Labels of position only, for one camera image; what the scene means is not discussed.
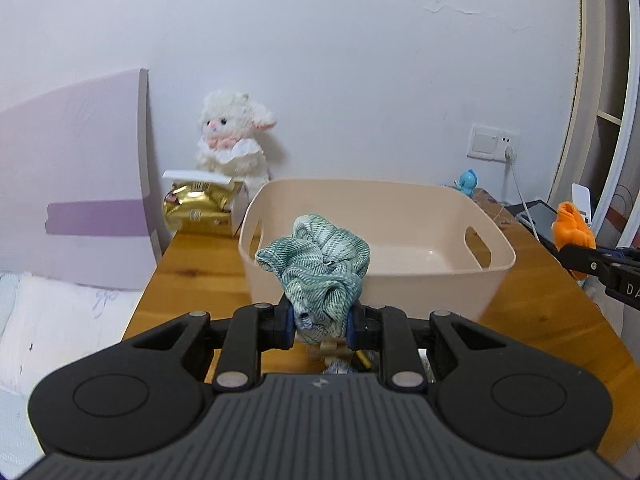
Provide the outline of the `white plush lamb toy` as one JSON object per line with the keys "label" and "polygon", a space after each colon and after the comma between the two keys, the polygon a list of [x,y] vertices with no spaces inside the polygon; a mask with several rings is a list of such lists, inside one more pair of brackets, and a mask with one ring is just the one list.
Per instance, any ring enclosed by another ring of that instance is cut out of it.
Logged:
{"label": "white plush lamb toy", "polygon": [[276,123],[272,111],[252,101],[247,93],[209,93],[200,119],[196,166],[242,181],[252,200],[270,180],[266,155],[256,134],[272,129]]}

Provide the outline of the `gold tissue pack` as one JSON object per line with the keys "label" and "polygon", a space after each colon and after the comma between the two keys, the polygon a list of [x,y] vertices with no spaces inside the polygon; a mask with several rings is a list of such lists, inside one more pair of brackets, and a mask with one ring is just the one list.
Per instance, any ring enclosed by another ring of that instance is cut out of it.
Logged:
{"label": "gold tissue pack", "polygon": [[203,170],[166,170],[171,187],[163,199],[163,218],[170,232],[238,235],[247,210],[244,182]]}

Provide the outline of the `beige plastic storage basket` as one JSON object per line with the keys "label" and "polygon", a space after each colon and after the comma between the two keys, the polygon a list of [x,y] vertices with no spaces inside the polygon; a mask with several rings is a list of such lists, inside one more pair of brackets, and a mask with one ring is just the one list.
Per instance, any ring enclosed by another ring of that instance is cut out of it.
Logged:
{"label": "beige plastic storage basket", "polygon": [[252,250],[291,234],[296,218],[320,214],[370,246],[360,300],[410,318],[448,310],[477,321],[516,261],[486,212],[455,188],[382,181],[282,179],[248,206],[239,254],[253,301],[275,302],[277,278]]}

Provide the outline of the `white wall switch socket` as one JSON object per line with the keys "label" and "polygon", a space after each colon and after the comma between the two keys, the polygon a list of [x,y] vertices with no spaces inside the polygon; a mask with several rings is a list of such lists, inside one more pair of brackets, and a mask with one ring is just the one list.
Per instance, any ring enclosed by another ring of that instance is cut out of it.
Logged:
{"label": "white wall switch socket", "polygon": [[474,125],[471,129],[468,150],[469,158],[503,162],[516,159],[520,135],[516,132],[494,127]]}

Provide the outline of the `green white cloth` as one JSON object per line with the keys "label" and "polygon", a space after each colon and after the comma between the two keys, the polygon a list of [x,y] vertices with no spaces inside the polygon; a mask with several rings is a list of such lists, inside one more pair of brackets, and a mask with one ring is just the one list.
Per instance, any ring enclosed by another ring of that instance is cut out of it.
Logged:
{"label": "green white cloth", "polygon": [[318,214],[304,214],[291,235],[258,250],[255,260],[282,286],[301,341],[318,344],[345,336],[348,311],[369,269],[365,240]]}

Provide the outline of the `orange plush toy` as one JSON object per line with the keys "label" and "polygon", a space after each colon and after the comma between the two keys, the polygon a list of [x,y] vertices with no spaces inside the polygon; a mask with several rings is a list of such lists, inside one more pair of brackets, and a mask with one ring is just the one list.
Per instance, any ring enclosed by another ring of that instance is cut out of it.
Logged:
{"label": "orange plush toy", "polygon": [[573,203],[559,204],[552,234],[562,266],[576,281],[588,278],[593,271],[592,258],[597,255],[596,239]]}

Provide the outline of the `white pillow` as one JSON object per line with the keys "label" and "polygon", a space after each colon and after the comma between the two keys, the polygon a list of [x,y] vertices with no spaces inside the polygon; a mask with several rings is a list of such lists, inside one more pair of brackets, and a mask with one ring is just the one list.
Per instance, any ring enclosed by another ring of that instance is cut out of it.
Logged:
{"label": "white pillow", "polygon": [[22,274],[1,337],[1,387],[29,396],[47,374],[117,344],[141,297]]}

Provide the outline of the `lilac bed headboard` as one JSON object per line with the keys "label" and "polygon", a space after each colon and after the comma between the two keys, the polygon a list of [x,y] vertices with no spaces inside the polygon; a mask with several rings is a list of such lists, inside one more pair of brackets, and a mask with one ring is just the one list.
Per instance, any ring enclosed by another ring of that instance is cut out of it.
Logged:
{"label": "lilac bed headboard", "polygon": [[136,68],[2,112],[2,270],[145,288],[160,258],[147,100],[148,73]]}

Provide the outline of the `black tablet device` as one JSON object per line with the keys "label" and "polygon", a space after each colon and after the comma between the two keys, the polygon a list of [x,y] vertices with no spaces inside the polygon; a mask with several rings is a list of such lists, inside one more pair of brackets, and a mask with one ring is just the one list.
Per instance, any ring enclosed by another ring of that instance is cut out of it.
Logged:
{"label": "black tablet device", "polygon": [[556,210],[543,200],[532,200],[522,204],[507,206],[506,210],[533,234],[542,244],[553,246],[552,224],[556,220]]}

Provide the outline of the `beige wooden hair clip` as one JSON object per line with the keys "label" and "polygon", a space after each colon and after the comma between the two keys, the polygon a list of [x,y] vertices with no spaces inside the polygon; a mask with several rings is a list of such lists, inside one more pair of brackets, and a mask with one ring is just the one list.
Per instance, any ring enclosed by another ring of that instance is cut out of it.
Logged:
{"label": "beige wooden hair clip", "polygon": [[307,344],[306,355],[316,360],[347,359],[352,355],[352,350],[348,348],[344,338],[328,338],[318,344]]}

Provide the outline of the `blue cartoon figurine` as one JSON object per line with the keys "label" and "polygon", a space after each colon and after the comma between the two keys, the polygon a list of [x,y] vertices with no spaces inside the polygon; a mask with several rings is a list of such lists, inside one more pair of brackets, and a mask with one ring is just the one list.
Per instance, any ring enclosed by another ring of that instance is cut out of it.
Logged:
{"label": "blue cartoon figurine", "polygon": [[477,183],[477,174],[473,169],[468,169],[463,174],[460,174],[457,180],[454,180],[454,188],[465,196],[472,197]]}

